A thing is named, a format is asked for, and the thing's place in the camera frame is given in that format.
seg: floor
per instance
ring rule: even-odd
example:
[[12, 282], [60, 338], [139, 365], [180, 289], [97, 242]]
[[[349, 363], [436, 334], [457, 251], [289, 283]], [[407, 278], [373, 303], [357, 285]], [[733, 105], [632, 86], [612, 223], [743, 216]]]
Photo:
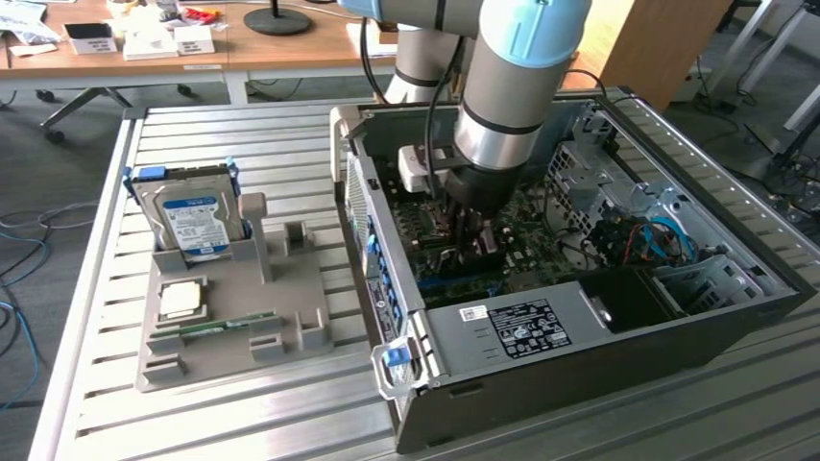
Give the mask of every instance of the floor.
[[[705, 50], [704, 67], [716, 64], [736, 34], [737, 28], [727, 34], [715, 36]], [[737, 75], [741, 71], [743, 65], [733, 69], [733, 74]], [[759, 106], [756, 108], [741, 106], [732, 117], [740, 123], [765, 125], [780, 133], [777, 127], [817, 85], [817, 75], [820, 75], [820, 64], [799, 55], [784, 55], [755, 91]], [[284, 97], [296, 84], [296, 81], [281, 81], [271, 86], [260, 85], [259, 88], [275, 96]], [[179, 95], [172, 86], [131, 89], [123, 91], [123, 94], [136, 106], [227, 103], [228, 96], [223, 85], [195, 85], [193, 90], [197, 94], [195, 99]], [[291, 99], [355, 97], [365, 96], [368, 93], [364, 78], [317, 79], [304, 81]], [[55, 91], [55, 94], [61, 100], [67, 100], [76, 91]], [[720, 93], [715, 94], [713, 98], [717, 99], [720, 96]], [[8, 100], [8, 97], [9, 95], [0, 95], [3, 100]], [[15, 103], [0, 110], [0, 139], [5, 142], [0, 149], [3, 156], [0, 215], [21, 210], [47, 210], [95, 200], [103, 187], [121, 110], [108, 98], [96, 100], [81, 110], [81, 114], [69, 117], [59, 125], [68, 140], [55, 146], [43, 139], [37, 127], [53, 107], [40, 102], [33, 92], [25, 91], [20, 92]], [[732, 125], [727, 122], [704, 115], [688, 105], [672, 107], [667, 116], [695, 141], [704, 141], [732, 129]], [[761, 155], [763, 148], [749, 145], [745, 138], [744, 133], [736, 133], [713, 141], [705, 148], [717, 157], [733, 160]], [[820, 133], [812, 138], [807, 152], [820, 152]], [[91, 212], [91, 209], [79, 210], [73, 215], [65, 215], [64, 222], [84, 220], [91, 216]], [[31, 219], [31, 215], [19, 215], [16, 218]], [[43, 230], [35, 227], [19, 230], [17, 234], [40, 237], [41, 232]], [[28, 316], [40, 352], [49, 363], [56, 355], [88, 233], [88, 227], [56, 231], [49, 240], [51, 255], [45, 266], [11, 287], [16, 303]], [[29, 251], [29, 245], [0, 240], [0, 268], [15, 263]], [[7, 343], [9, 332], [11, 328], [0, 330], [0, 344]], [[0, 359], [0, 366], [3, 367], [0, 401], [4, 401], [25, 386], [31, 378], [32, 358], [21, 338], [7, 356]], [[45, 369], [24, 400], [33, 400], [36, 404], [36, 400], [43, 398], [48, 377], [49, 370]], [[9, 461], [25, 459], [39, 413], [40, 408], [36, 406], [0, 413], [3, 459]]]

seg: barcode label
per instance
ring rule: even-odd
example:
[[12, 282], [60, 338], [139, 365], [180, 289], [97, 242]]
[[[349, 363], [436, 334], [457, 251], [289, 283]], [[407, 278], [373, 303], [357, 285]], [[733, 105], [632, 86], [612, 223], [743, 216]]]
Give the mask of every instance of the barcode label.
[[459, 313], [461, 314], [461, 320], [464, 322], [471, 322], [472, 320], [485, 319], [487, 318], [487, 306], [477, 305], [475, 307], [464, 307], [459, 309]]

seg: sticker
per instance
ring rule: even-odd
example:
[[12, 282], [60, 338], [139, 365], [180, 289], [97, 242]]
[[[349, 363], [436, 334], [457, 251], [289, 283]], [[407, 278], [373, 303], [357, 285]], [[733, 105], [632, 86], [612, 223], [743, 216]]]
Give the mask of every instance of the sticker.
[[172, 200], [163, 207], [180, 250], [191, 255], [209, 255], [228, 249], [225, 225], [213, 216], [219, 211], [215, 197]]
[[573, 343], [547, 300], [491, 310], [489, 320], [511, 358], [525, 357]]
[[189, 64], [181, 67], [184, 70], [220, 70], [221, 64]]
[[472, 320], [485, 319], [487, 318], [487, 306], [477, 305], [476, 307], [464, 307], [459, 309], [459, 313], [461, 314], [461, 320], [464, 322], [471, 322]]

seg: black lamp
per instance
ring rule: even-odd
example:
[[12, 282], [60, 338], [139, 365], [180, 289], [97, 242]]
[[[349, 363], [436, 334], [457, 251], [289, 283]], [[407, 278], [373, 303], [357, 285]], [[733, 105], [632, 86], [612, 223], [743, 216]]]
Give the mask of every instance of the black lamp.
[[279, 0], [271, 0], [271, 8], [245, 14], [247, 27], [265, 36], [293, 36], [311, 28], [312, 20], [300, 12], [279, 8]]

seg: metal table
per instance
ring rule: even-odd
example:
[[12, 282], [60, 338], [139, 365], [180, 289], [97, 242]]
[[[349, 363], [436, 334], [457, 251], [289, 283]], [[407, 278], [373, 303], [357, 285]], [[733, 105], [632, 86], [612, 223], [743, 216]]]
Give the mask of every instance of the metal table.
[[[123, 122], [29, 459], [783, 460], [820, 451], [815, 299], [701, 369], [413, 456], [395, 453], [333, 209], [328, 112], [359, 102], [151, 109]], [[641, 103], [620, 105], [819, 285], [817, 248]], [[152, 236], [120, 171], [227, 156], [244, 171], [244, 191], [268, 195], [265, 226], [299, 218], [315, 231], [337, 347], [316, 359], [140, 394], [133, 381]], [[639, 157], [632, 167], [651, 175]]]

